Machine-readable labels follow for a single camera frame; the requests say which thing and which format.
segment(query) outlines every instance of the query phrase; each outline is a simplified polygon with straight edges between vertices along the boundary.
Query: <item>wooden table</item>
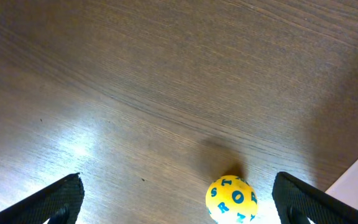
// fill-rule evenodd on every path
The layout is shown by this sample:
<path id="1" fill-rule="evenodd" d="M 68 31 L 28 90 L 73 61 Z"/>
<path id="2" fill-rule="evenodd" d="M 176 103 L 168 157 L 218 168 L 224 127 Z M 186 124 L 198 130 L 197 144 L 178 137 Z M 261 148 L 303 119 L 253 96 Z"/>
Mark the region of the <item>wooden table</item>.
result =
<path id="1" fill-rule="evenodd" d="M 236 167 L 278 223 L 357 158 L 358 0 L 0 0 L 0 210 L 80 171 L 78 223 L 213 223 Z"/>

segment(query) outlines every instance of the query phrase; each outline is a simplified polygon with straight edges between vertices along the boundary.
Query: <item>wooden surface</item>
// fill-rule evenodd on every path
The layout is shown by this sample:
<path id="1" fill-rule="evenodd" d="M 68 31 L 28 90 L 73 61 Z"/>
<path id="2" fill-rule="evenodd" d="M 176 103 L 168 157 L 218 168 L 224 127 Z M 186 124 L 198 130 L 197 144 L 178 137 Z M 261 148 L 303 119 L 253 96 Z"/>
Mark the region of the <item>wooden surface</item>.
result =
<path id="1" fill-rule="evenodd" d="M 72 173 L 78 223 L 213 223 L 240 167 L 326 190 L 358 158 L 358 0 L 0 0 L 0 210 Z"/>

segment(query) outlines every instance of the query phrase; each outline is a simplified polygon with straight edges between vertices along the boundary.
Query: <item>yellow ball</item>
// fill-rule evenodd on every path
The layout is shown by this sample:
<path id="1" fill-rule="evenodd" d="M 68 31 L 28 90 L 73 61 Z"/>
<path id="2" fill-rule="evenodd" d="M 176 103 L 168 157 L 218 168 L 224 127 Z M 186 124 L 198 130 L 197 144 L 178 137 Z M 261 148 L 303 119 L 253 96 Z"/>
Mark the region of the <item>yellow ball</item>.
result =
<path id="1" fill-rule="evenodd" d="M 225 175 L 213 182 L 205 195 L 209 215 L 217 223 L 249 223 L 258 211 L 253 188 L 242 178 Z"/>

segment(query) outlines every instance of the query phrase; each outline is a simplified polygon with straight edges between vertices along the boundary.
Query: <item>blue spot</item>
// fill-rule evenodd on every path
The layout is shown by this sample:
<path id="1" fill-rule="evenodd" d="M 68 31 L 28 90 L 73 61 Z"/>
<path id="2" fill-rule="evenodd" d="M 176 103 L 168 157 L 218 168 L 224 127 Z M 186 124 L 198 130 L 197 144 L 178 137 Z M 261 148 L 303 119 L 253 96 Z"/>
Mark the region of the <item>blue spot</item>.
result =
<path id="1" fill-rule="evenodd" d="M 237 177 L 236 179 L 243 181 L 244 183 L 246 183 L 249 186 L 248 182 L 246 180 L 244 180 L 243 178 Z"/>
<path id="2" fill-rule="evenodd" d="M 212 197 L 215 197 L 215 196 L 216 196 L 216 187 L 214 187 L 214 188 L 211 190 L 211 195 L 212 195 Z"/>
<path id="3" fill-rule="evenodd" d="M 251 192 L 251 200 L 254 201 L 255 203 L 258 203 L 258 202 L 256 201 L 256 195 L 255 195 L 254 192 Z"/>
<path id="4" fill-rule="evenodd" d="M 231 180 L 223 179 L 223 180 L 222 180 L 222 186 L 224 186 L 224 184 L 229 184 L 229 185 L 231 185 Z"/>
<path id="5" fill-rule="evenodd" d="M 242 203 L 244 201 L 244 195 L 239 190 L 233 191 L 231 197 L 233 198 L 233 201 L 236 203 Z"/>
<path id="6" fill-rule="evenodd" d="M 227 207 L 224 205 L 224 202 L 221 202 L 221 203 L 218 205 L 218 208 L 221 210 L 222 213 L 229 211 L 229 208 L 227 208 Z"/>
<path id="7" fill-rule="evenodd" d="M 239 218 L 237 219 L 237 222 L 238 222 L 238 223 L 243 223 L 243 222 L 244 222 L 244 219 L 246 218 L 246 216 L 245 216 L 245 215 L 241 215 L 240 213 L 237 213 L 237 216 L 239 217 Z"/>

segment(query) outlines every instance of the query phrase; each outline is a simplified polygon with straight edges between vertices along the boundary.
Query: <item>ball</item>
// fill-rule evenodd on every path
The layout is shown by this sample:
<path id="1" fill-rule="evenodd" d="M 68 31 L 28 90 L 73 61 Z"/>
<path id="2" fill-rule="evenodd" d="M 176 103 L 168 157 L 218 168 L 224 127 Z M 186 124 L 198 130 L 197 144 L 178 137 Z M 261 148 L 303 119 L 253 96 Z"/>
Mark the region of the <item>ball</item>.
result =
<path id="1" fill-rule="evenodd" d="M 225 175 L 213 182 L 205 195 L 209 215 L 217 223 L 249 223 L 258 211 L 254 189 L 244 179 Z"/>

